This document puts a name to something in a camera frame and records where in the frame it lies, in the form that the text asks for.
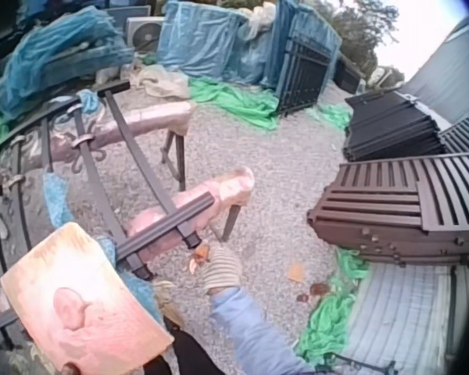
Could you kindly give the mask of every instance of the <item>blue sleeve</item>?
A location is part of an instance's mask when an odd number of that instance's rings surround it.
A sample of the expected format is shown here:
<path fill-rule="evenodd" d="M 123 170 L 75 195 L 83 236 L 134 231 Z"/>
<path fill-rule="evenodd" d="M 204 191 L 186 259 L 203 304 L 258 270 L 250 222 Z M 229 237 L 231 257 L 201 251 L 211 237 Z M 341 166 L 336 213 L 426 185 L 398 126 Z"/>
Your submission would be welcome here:
<path fill-rule="evenodd" d="M 212 317 L 234 340 L 247 375 L 290 375 L 313 368 L 294 354 L 281 332 L 269 324 L 253 298 L 237 287 L 211 297 Z"/>

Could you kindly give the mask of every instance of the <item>work glove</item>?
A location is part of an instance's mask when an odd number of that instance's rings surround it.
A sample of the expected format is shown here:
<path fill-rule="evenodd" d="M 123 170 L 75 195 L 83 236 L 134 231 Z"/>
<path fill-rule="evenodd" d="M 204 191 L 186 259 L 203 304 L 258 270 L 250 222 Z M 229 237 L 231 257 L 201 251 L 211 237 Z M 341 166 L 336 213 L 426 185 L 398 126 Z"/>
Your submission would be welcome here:
<path fill-rule="evenodd" d="M 205 292 L 219 291 L 224 288 L 239 288 L 242 277 L 240 259 L 226 244 L 221 244 L 217 240 L 204 240 L 203 243 L 209 246 L 208 260 L 199 265 Z"/>

